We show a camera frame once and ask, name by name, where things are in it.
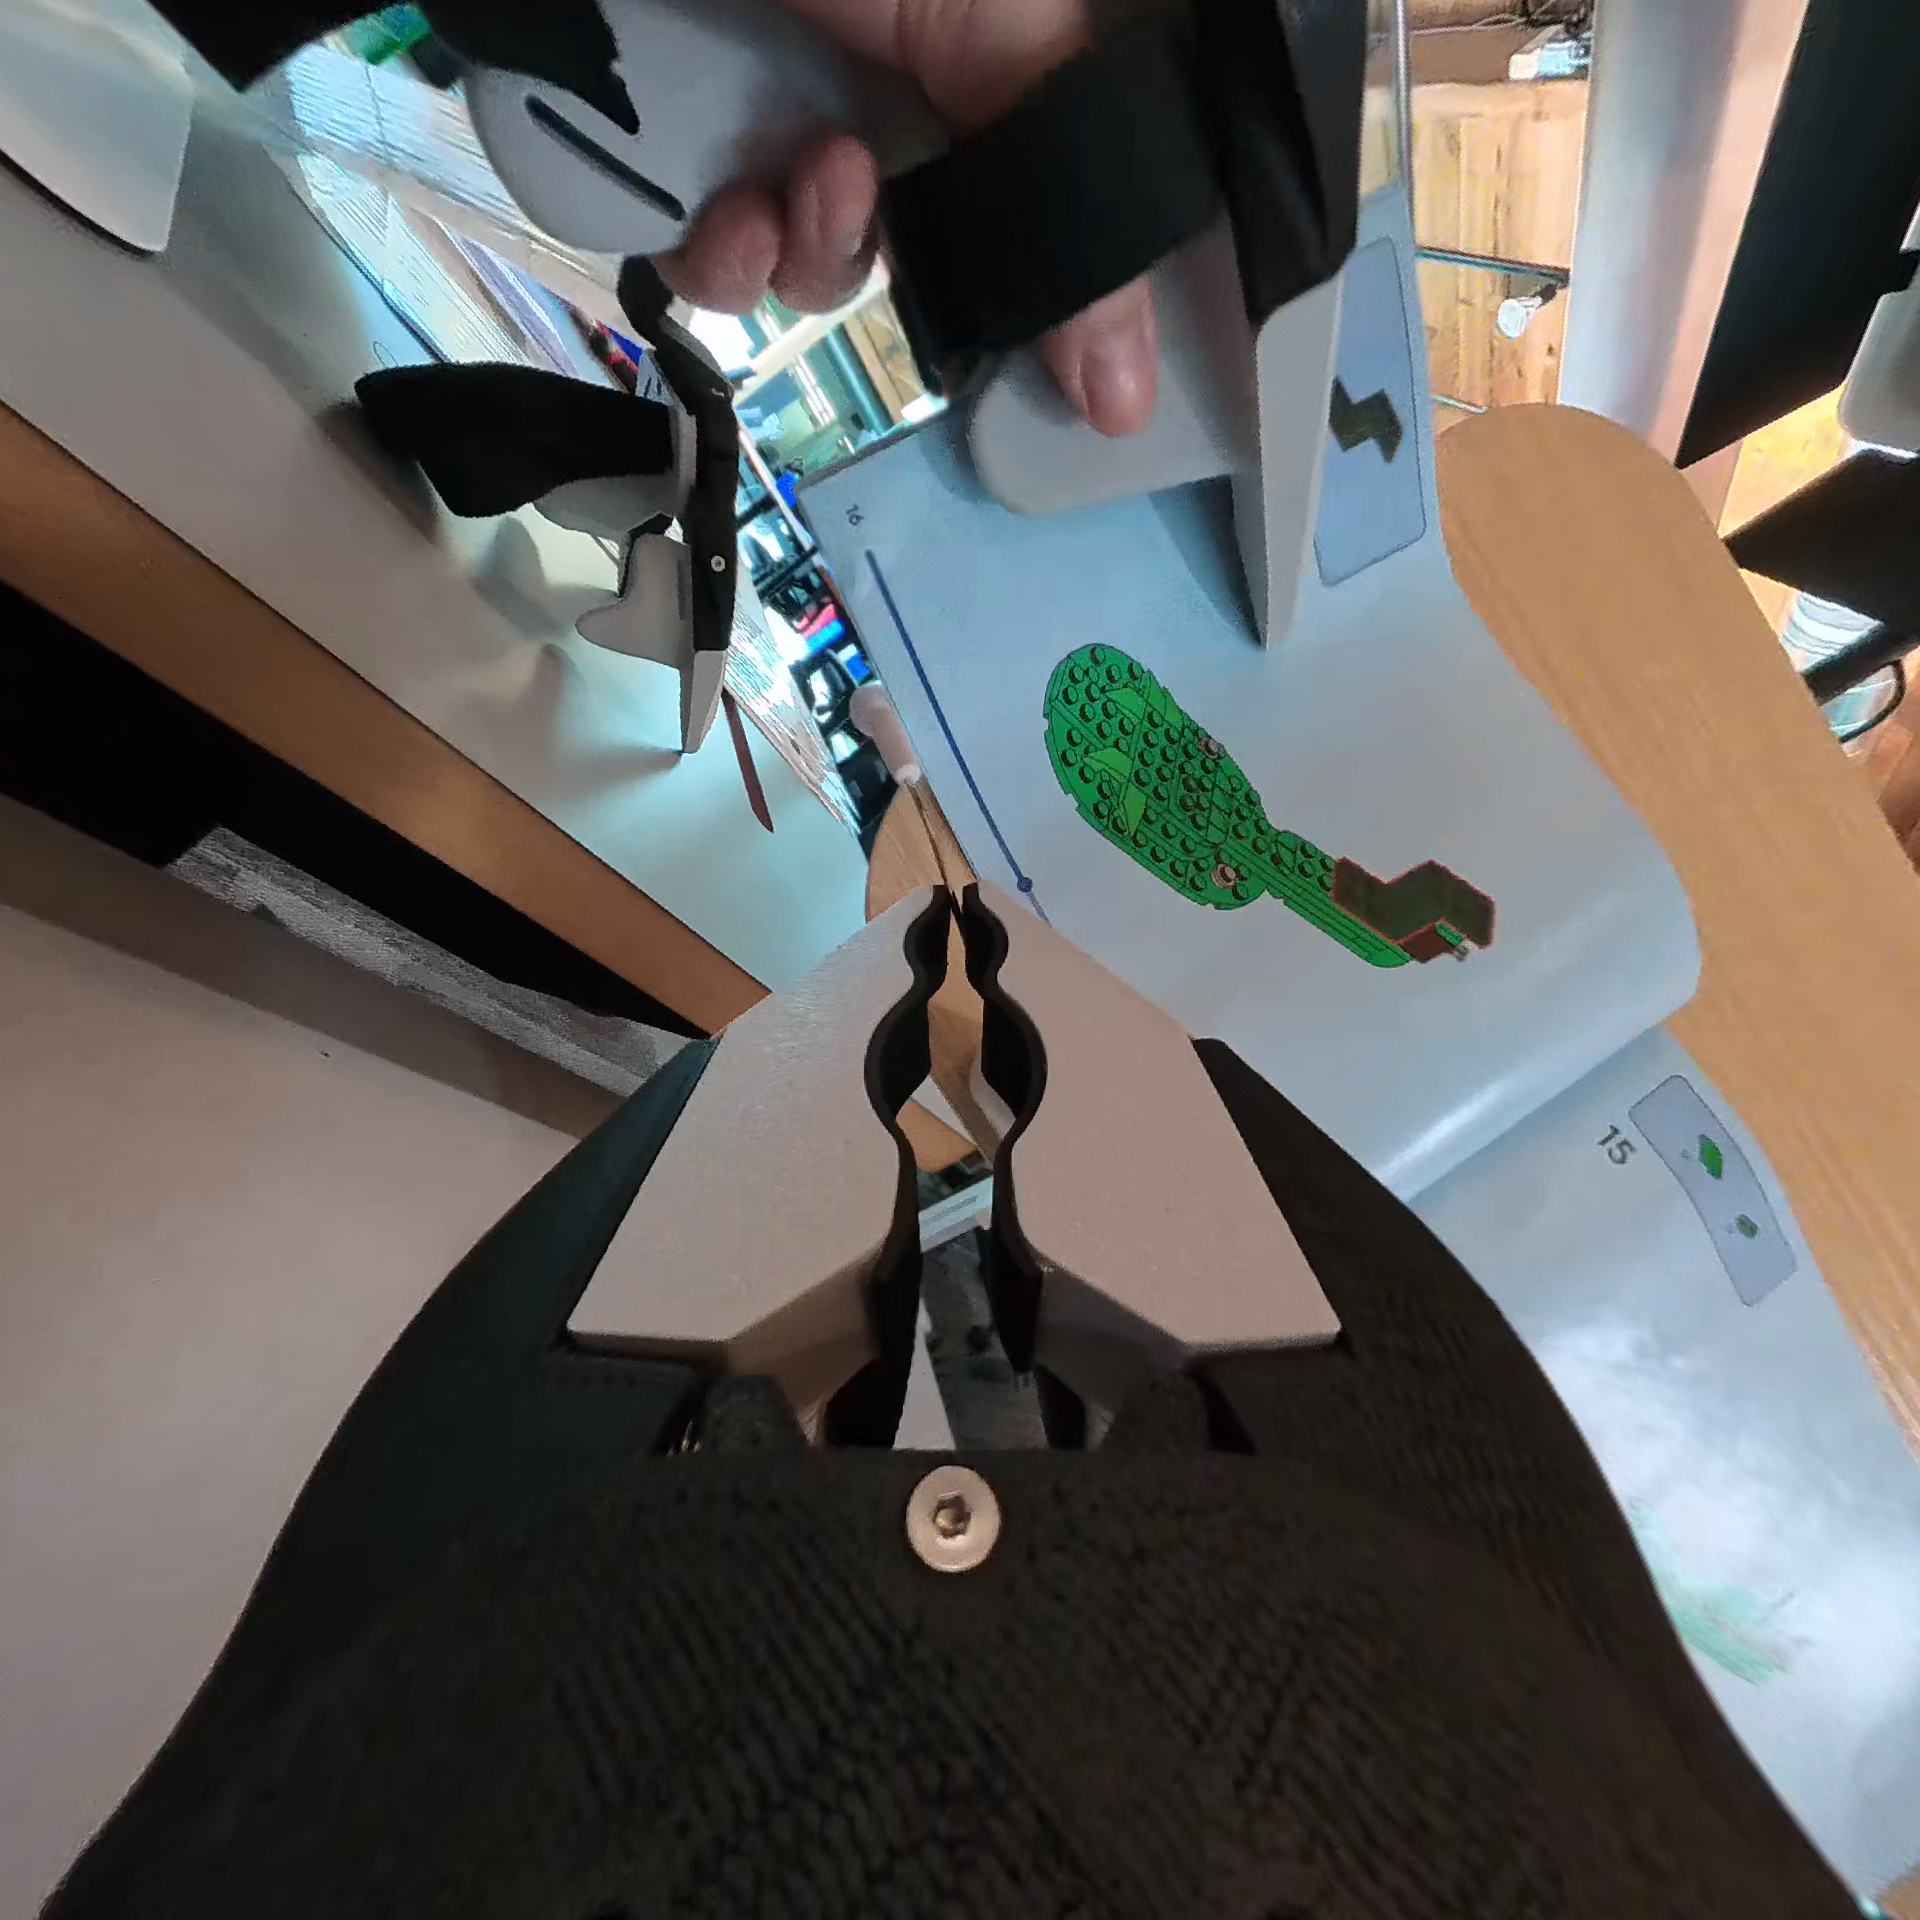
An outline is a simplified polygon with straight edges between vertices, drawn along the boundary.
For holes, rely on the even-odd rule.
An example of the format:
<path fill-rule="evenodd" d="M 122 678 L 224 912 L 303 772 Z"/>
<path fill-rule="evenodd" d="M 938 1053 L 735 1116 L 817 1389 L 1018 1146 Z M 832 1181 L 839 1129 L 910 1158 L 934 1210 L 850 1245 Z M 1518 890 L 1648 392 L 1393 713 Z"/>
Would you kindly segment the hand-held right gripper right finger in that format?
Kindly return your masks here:
<path fill-rule="evenodd" d="M 1152 1378 L 1331 1353 L 1341 1317 L 1187 1025 L 996 885 L 956 896 L 988 1290 L 1048 1444 Z"/>

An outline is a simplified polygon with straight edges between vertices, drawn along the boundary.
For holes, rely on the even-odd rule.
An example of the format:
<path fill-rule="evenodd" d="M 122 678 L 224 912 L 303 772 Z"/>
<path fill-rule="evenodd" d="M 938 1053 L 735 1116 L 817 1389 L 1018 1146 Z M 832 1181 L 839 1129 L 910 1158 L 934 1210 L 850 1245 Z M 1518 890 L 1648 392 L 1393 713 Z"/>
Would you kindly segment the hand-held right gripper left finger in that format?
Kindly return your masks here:
<path fill-rule="evenodd" d="M 578 1345 L 770 1374 L 826 1444 L 893 1444 L 920 1348 L 920 1162 L 954 896 L 907 894 L 734 1020 L 571 1309 Z"/>

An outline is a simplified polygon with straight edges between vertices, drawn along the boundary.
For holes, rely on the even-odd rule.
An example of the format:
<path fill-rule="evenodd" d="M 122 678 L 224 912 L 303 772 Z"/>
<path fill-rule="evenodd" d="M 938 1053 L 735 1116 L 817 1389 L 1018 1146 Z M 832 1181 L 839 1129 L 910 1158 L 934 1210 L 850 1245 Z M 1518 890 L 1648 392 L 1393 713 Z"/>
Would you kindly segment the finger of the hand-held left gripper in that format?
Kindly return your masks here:
<path fill-rule="evenodd" d="M 1295 619 L 1317 534 L 1342 274 L 1255 331 L 1251 455 L 1231 472 L 1231 518 L 1255 632 L 1278 648 Z"/>

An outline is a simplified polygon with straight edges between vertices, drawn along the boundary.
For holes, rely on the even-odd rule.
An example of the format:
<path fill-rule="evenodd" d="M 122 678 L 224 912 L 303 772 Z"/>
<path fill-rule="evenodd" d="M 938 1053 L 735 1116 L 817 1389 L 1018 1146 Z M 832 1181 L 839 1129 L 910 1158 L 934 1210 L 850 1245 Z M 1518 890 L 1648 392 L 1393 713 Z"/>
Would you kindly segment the light blue instruction booklet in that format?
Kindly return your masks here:
<path fill-rule="evenodd" d="M 1401 189 L 1342 267 L 1322 522 L 1251 632 L 1225 485 L 1017 515 L 956 417 L 802 515 L 976 876 L 1223 1037 L 1475 1268 L 1666 1616 L 1857 1895 L 1918 1863 L 1918 1455 L 1759 1135 L 1666 1030 L 1666 854 L 1437 531 Z"/>

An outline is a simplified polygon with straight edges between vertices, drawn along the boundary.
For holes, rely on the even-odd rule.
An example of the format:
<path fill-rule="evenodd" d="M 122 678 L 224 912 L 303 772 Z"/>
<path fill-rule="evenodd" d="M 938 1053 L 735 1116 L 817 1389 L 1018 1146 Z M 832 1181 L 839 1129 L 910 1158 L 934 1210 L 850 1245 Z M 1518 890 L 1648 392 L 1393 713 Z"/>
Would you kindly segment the wood edged office desk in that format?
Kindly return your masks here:
<path fill-rule="evenodd" d="M 751 734 L 681 753 L 672 669 L 589 642 L 603 541 L 462 518 L 355 384 L 419 343 L 220 98 L 170 247 L 5 164 L 5 430 L 53 505 L 13 577 L 278 760 L 712 1032 L 864 923 L 850 826 Z"/>

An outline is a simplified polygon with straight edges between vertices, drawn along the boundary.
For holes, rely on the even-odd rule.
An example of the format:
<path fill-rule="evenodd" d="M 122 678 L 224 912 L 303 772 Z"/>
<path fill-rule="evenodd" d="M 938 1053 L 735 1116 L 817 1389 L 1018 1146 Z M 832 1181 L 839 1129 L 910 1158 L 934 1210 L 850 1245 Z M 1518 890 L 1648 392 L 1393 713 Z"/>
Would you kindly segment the person's left hand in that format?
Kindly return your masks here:
<path fill-rule="evenodd" d="M 907 72 L 927 105 L 970 131 L 1012 111 L 1093 38 L 1084 2 L 788 2 L 858 59 Z M 779 189 L 724 184 L 656 257 L 664 284 L 712 312 L 746 312 L 778 293 L 795 312 L 832 312 L 872 274 L 881 164 L 837 131 L 802 149 Z M 1067 409 L 1103 439 L 1152 422 L 1159 320 L 1147 279 L 1093 301 L 1041 343 Z"/>

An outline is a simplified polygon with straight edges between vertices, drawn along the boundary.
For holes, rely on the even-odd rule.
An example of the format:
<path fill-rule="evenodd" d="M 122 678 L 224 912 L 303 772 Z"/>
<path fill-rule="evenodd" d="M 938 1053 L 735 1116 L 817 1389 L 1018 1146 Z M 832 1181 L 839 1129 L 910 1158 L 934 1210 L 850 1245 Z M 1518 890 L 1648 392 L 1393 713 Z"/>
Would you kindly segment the black studio light panel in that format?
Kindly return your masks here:
<path fill-rule="evenodd" d="M 1918 274 L 1918 2 L 1809 2 L 1677 466 L 1833 392 Z"/>

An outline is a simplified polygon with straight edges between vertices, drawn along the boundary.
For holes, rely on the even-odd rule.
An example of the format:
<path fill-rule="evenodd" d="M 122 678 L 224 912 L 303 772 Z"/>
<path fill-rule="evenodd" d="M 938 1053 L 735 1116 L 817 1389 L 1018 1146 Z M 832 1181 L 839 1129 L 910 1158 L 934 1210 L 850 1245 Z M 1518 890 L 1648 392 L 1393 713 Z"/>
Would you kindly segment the spare black hand-held gripper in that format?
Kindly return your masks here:
<path fill-rule="evenodd" d="M 617 543 L 617 591 L 578 637 L 681 682 L 681 751 L 707 743 L 735 619 L 741 435 L 728 374 L 670 312 L 648 257 L 627 257 L 617 306 L 666 387 L 639 397 L 558 371 L 432 365 L 373 371 L 356 402 L 377 441 L 412 461 L 454 515 L 518 507 Z"/>

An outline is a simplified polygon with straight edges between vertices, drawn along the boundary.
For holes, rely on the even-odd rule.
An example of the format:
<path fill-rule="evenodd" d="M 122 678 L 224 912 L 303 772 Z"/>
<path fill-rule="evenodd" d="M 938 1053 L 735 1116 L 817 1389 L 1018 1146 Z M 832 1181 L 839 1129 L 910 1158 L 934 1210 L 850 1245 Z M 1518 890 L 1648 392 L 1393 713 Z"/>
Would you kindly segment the white flat board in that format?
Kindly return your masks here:
<path fill-rule="evenodd" d="M 153 2 L 5 2 L 5 159 L 134 252 L 164 252 L 197 116 Z"/>

